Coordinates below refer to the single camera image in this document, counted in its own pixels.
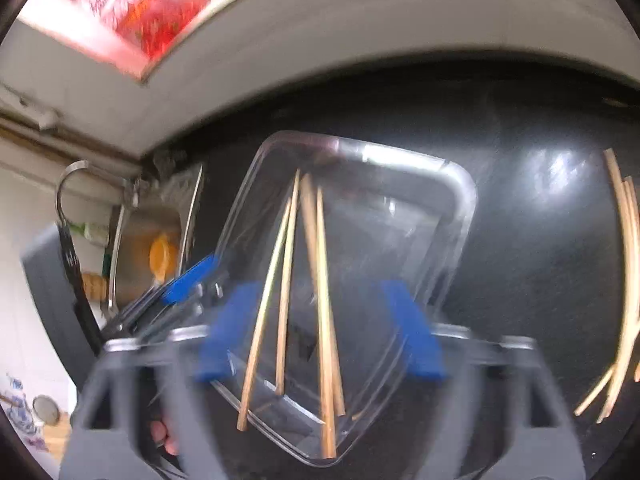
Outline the left hand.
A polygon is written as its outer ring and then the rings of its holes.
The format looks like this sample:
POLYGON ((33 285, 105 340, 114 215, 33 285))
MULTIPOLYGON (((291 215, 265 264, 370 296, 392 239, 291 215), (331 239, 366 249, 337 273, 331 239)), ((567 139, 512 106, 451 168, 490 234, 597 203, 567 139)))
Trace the left hand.
POLYGON ((152 420, 150 433, 154 443, 161 446, 171 456, 179 455, 177 440, 172 436, 168 423, 164 420, 152 420))

